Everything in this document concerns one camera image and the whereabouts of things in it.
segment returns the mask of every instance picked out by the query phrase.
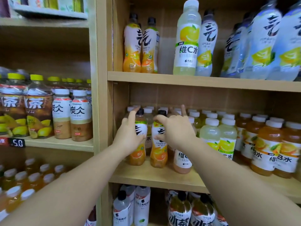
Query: lemon iced tea bottle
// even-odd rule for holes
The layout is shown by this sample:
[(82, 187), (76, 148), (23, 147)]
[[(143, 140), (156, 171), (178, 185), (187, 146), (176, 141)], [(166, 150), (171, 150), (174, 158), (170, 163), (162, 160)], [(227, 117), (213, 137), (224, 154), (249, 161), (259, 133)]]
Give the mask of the lemon iced tea bottle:
[(124, 29), (124, 72), (141, 72), (140, 52), (142, 30), (138, 25), (138, 15), (130, 13), (129, 23)]
[(216, 151), (219, 150), (219, 142), (222, 135), (218, 125), (218, 119), (207, 118), (205, 125), (200, 130), (200, 138)]
[[(148, 125), (144, 117), (144, 109), (142, 108), (136, 112), (135, 130), (138, 136), (146, 135), (148, 132)], [(133, 166), (140, 166), (144, 163), (145, 156), (145, 139), (143, 139), (137, 149), (129, 155), (129, 164)]]
[(158, 73), (157, 57), (160, 36), (156, 28), (156, 18), (148, 18), (148, 27), (143, 32), (142, 50), (143, 59), (141, 73)]
[(237, 138), (237, 130), (234, 125), (235, 120), (223, 118), (222, 124), (219, 126), (221, 131), (219, 152), (231, 160), (233, 160), (234, 147)]
[(198, 0), (187, 0), (177, 24), (174, 75), (195, 74), (202, 19)]
[(236, 120), (237, 139), (235, 143), (235, 152), (240, 154), (240, 149), (243, 145), (243, 133), (246, 130), (246, 124), (251, 119), (251, 114), (240, 113), (239, 118)]
[(270, 176), (276, 166), (283, 139), (282, 123), (266, 121), (259, 129), (251, 169), (263, 176)]
[[(159, 110), (159, 115), (166, 116), (167, 112), (165, 110)], [(161, 140), (155, 140), (154, 137), (156, 135), (164, 134), (165, 127), (159, 121), (155, 120), (153, 122), (153, 126), (151, 129), (151, 137), (152, 137), (152, 149), (150, 153), (150, 164), (153, 167), (163, 168), (167, 162), (167, 143)]]
[(32, 139), (53, 136), (51, 89), (43, 83), (43, 76), (32, 74), (32, 83), (25, 94), (25, 107), (29, 134)]
[(287, 123), (287, 127), (283, 129), (283, 140), (274, 174), (283, 178), (291, 178), (296, 171), (300, 149), (301, 124)]
[(248, 164), (253, 158), (258, 131), (264, 125), (265, 118), (258, 116), (253, 116), (252, 120), (246, 124), (246, 130), (243, 133), (243, 145), (240, 152), (241, 158)]
[(2, 104), (9, 137), (28, 136), (24, 92), (27, 90), (25, 77), (8, 73), (8, 81), (2, 87)]

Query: orange drink bottle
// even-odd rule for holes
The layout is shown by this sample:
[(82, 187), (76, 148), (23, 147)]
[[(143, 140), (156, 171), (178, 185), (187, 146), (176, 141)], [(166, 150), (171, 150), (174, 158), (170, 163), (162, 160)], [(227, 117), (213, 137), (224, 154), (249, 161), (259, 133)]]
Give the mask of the orange drink bottle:
[(234, 154), (240, 154), (243, 145), (243, 133), (246, 130), (246, 124), (251, 120), (251, 114), (240, 113), (236, 120), (237, 139), (234, 147)]
[(142, 51), (143, 59), (141, 73), (158, 73), (157, 56), (160, 36), (156, 28), (156, 18), (148, 18), (148, 27), (143, 32)]
[(283, 139), (282, 123), (268, 120), (259, 129), (251, 169), (263, 176), (270, 176), (276, 166)]
[(265, 125), (265, 118), (253, 116), (252, 120), (247, 122), (246, 130), (243, 133), (243, 145), (240, 149), (241, 158), (248, 164), (253, 158), (253, 151), (255, 151), (255, 144), (259, 129)]
[[(148, 132), (148, 124), (144, 117), (144, 110), (140, 108), (136, 112), (136, 120), (135, 120), (135, 130), (136, 134), (139, 135), (145, 135)], [(137, 149), (129, 155), (129, 164), (132, 166), (140, 166), (144, 163), (146, 156), (145, 151), (145, 139), (142, 140), (140, 145), (137, 147)]]
[(301, 124), (287, 122), (286, 126), (283, 129), (283, 140), (274, 174), (283, 178), (291, 178), (296, 171), (300, 157)]
[(26, 171), (19, 172), (15, 175), (16, 186), (20, 186), (22, 191), (24, 191), (24, 184), (27, 179)]
[(7, 196), (7, 203), (6, 203), (6, 212), (12, 213), (19, 205), (21, 204), (21, 187), (20, 186), (14, 186), (10, 188), (6, 192)]
[(130, 13), (129, 23), (124, 29), (124, 72), (141, 72), (140, 52), (142, 31), (138, 25), (138, 15)]
[[(166, 116), (167, 112), (165, 110), (159, 110), (159, 115)], [(164, 134), (165, 127), (159, 121), (155, 120), (151, 129), (151, 138), (152, 138), (152, 149), (150, 153), (150, 164), (153, 167), (163, 168), (167, 162), (167, 143), (161, 140), (155, 140), (156, 135)]]
[(65, 172), (66, 172), (66, 170), (65, 170), (64, 165), (57, 165), (55, 167), (55, 179), (57, 179), (58, 177), (60, 177), (60, 175), (62, 173), (65, 173)]
[(32, 194), (35, 193), (34, 189), (29, 189), (29, 190), (25, 190), (22, 194), (21, 194), (21, 203), (23, 203), (24, 201), (26, 201), (28, 198), (30, 198), (32, 196)]
[(34, 158), (25, 161), (26, 172), (28, 175), (39, 172), (39, 166)]
[(49, 183), (53, 182), (55, 179), (54, 174), (47, 174), (43, 177), (43, 187), (47, 186)]
[(9, 190), (10, 188), (16, 186), (15, 175), (17, 169), (13, 168), (4, 172), (4, 180), (2, 183), (3, 190)]

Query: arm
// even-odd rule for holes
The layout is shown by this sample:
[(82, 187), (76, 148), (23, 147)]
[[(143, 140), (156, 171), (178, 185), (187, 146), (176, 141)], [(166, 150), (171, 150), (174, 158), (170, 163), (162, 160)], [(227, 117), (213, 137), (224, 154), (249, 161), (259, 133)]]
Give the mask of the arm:
[(145, 138), (135, 132), (136, 110), (122, 120), (110, 147), (37, 192), (1, 226), (83, 226), (118, 164)]
[[(186, 115), (184, 106), (182, 115)], [(166, 132), (156, 139), (188, 156), (229, 225), (300, 224), (301, 209), (297, 205), (197, 138), (187, 116), (158, 115), (157, 120)]]

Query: bottle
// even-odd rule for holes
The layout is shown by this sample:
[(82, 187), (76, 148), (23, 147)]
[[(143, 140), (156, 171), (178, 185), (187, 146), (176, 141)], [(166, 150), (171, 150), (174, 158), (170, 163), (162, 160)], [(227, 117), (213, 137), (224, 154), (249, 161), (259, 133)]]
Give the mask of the bottle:
[(200, 138), (216, 151), (219, 150), (219, 142), (222, 135), (218, 125), (218, 119), (207, 118), (205, 125), (200, 130)]
[(134, 222), (134, 199), (135, 199), (135, 186), (134, 185), (126, 185), (123, 184), (120, 190), (124, 190), (126, 192), (126, 196), (130, 200), (130, 208), (129, 208), (129, 215), (130, 215), (130, 224), (132, 225)]
[(174, 75), (195, 74), (202, 19), (198, 0), (187, 0), (177, 24)]
[[(142, 108), (136, 112), (135, 130), (138, 136), (146, 135), (148, 132), (148, 125), (144, 117), (144, 109)], [(132, 166), (140, 166), (144, 163), (145, 157), (145, 139), (143, 139), (137, 149), (129, 155), (129, 164)]]
[(301, 124), (290, 122), (283, 129), (283, 140), (274, 174), (291, 178), (296, 171), (301, 149)]
[(9, 190), (16, 185), (15, 175), (17, 173), (16, 168), (7, 170), (4, 172), (4, 180), (2, 182), (2, 189)]
[(53, 169), (50, 167), (50, 164), (43, 164), (42, 166), (40, 166), (40, 172), (42, 177), (47, 175), (47, 174), (52, 174), (53, 173)]
[(64, 165), (57, 165), (55, 167), (55, 179), (59, 178), (59, 176), (65, 172), (66, 172), (66, 169), (65, 169)]
[(6, 212), (8, 214), (12, 213), (21, 204), (20, 194), (21, 194), (20, 186), (14, 186), (6, 192), (6, 196), (7, 196)]
[[(166, 116), (165, 110), (159, 110), (158, 114)], [(150, 153), (150, 164), (153, 167), (163, 168), (168, 160), (167, 143), (162, 140), (155, 140), (154, 136), (164, 134), (165, 127), (159, 121), (155, 120), (151, 129), (152, 149)]]
[(27, 180), (26, 171), (19, 172), (15, 175), (15, 181), (16, 181), (15, 185), (20, 186), (23, 191), (24, 191), (24, 183), (26, 182), (26, 180)]
[(135, 192), (134, 224), (147, 226), (150, 210), (151, 189), (147, 186), (137, 186)]
[(34, 173), (28, 176), (28, 182), (24, 184), (24, 190), (34, 189), (38, 192), (43, 188), (43, 182), (41, 180), (40, 173)]
[(138, 15), (130, 13), (129, 23), (124, 29), (124, 72), (141, 72), (140, 52), (142, 30), (138, 25)]
[(72, 140), (81, 142), (93, 137), (92, 108), (85, 90), (74, 90), (71, 112)]
[(58, 0), (44, 0), (44, 7), (58, 10)]
[(251, 114), (240, 113), (239, 118), (236, 120), (237, 139), (235, 143), (235, 153), (240, 154), (243, 145), (243, 133), (246, 130), (246, 124), (251, 120)]
[(234, 34), (235, 34), (235, 32), (236, 32), (236, 30), (238, 29), (239, 26), (240, 26), (240, 23), (237, 23), (237, 24), (234, 25), (233, 30), (232, 30), (229, 38), (226, 41), (226, 47), (225, 47), (225, 50), (224, 50), (224, 65), (222, 67), (222, 71), (221, 71), (221, 75), (220, 75), (221, 78), (226, 78), (227, 77), (227, 71), (228, 71), (229, 66), (231, 64), (232, 55), (233, 55), (233, 51), (234, 51), (233, 37), (234, 37)]
[(243, 72), (243, 61), (246, 54), (246, 40), (248, 37), (247, 28), (251, 20), (251, 13), (245, 13), (243, 22), (234, 34), (232, 61), (227, 71), (227, 77), (229, 78), (240, 78), (240, 73)]
[(243, 145), (240, 152), (242, 156), (241, 158), (248, 164), (250, 164), (253, 158), (258, 131), (264, 125), (265, 118), (259, 116), (253, 116), (252, 120), (246, 124), (246, 130), (243, 133)]
[(55, 179), (54, 174), (47, 174), (43, 177), (43, 187), (47, 186), (49, 183), (53, 182)]
[(143, 59), (141, 73), (158, 73), (157, 57), (160, 36), (156, 28), (156, 18), (148, 18), (148, 27), (143, 32), (142, 50)]
[(113, 226), (127, 226), (130, 225), (130, 200), (126, 196), (124, 190), (118, 192), (117, 198), (113, 202)]
[(34, 190), (34, 189), (25, 190), (25, 191), (21, 194), (21, 203), (23, 203), (23, 202), (26, 201), (28, 198), (30, 198), (34, 193), (35, 193), (35, 190)]
[(234, 125), (235, 120), (223, 118), (222, 124), (219, 126), (221, 131), (219, 152), (231, 160), (233, 160), (234, 147), (237, 138), (237, 130)]
[(270, 176), (276, 166), (281, 149), (282, 123), (266, 121), (266, 126), (259, 129), (251, 169), (263, 176)]
[(55, 138), (57, 139), (71, 138), (71, 102), (72, 100), (69, 98), (68, 89), (55, 89), (52, 102), (52, 117)]
[(51, 76), (47, 78), (47, 81), (47, 86), (51, 88), (52, 94), (55, 94), (55, 89), (65, 89), (65, 87), (61, 85), (60, 77)]
[(277, 0), (268, 0), (253, 19), (249, 50), (240, 78), (266, 79), (271, 69), (271, 53), (277, 39), (282, 15), (275, 6)]
[(34, 158), (25, 161), (25, 170), (28, 175), (39, 172), (39, 166)]
[(293, 81), (300, 69), (301, 0), (293, 5), (280, 22), (278, 36), (272, 50), (271, 71), (267, 80)]
[(191, 226), (212, 225), (215, 219), (213, 206), (207, 194), (201, 194), (192, 203), (192, 214), (190, 219)]
[(86, 92), (87, 92), (87, 99), (91, 104), (92, 107), (92, 87), (91, 87), (91, 79), (87, 79), (87, 84), (86, 84)]
[(151, 154), (151, 147), (152, 147), (152, 139), (151, 139), (151, 127), (153, 125), (153, 110), (151, 108), (144, 108), (144, 117), (148, 124), (148, 132), (145, 140), (145, 150), (146, 155), (149, 156)]
[[(194, 127), (194, 117), (188, 117), (188, 118), (196, 134), (197, 132)], [(192, 163), (183, 152), (180, 152), (179, 150), (175, 149), (173, 168), (179, 174), (188, 174), (191, 171)]]
[(2, 87), (2, 104), (9, 137), (28, 136), (24, 92), (27, 86), (25, 77), (17, 73), (8, 73), (8, 81)]
[(25, 94), (29, 134), (32, 139), (46, 139), (53, 136), (51, 89), (43, 83), (42, 75), (32, 74), (30, 79)]
[(183, 226), (188, 226), (191, 216), (191, 205), (186, 199), (186, 193), (179, 191), (178, 195), (171, 199), (168, 209), (169, 226), (178, 226), (181, 222)]
[(200, 129), (202, 127), (202, 120), (200, 118), (200, 112), (190, 112), (189, 116), (194, 118), (193, 125), (197, 131), (197, 137), (200, 137)]
[(218, 26), (213, 15), (213, 10), (205, 10), (199, 38), (196, 76), (210, 77), (212, 73), (212, 55), (218, 32)]

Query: hand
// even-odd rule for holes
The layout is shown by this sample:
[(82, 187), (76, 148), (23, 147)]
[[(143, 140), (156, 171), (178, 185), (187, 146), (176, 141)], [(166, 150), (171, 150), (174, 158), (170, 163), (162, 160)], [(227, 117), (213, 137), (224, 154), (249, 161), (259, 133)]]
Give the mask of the hand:
[(185, 150), (187, 141), (196, 138), (184, 105), (182, 105), (182, 116), (172, 115), (167, 118), (163, 115), (157, 115), (154, 117), (154, 120), (158, 120), (162, 123), (166, 130), (164, 134), (157, 135), (154, 138), (166, 142), (175, 149), (180, 151), (183, 151), (183, 149)]
[(129, 114), (129, 118), (122, 119), (121, 126), (112, 144), (117, 146), (125, 157), (133, 153), (142, 140), (146, 138), (146, 135), (138, 136), (135, 131), (135, 118), (138, 110), (139, 107), (133, 109)]

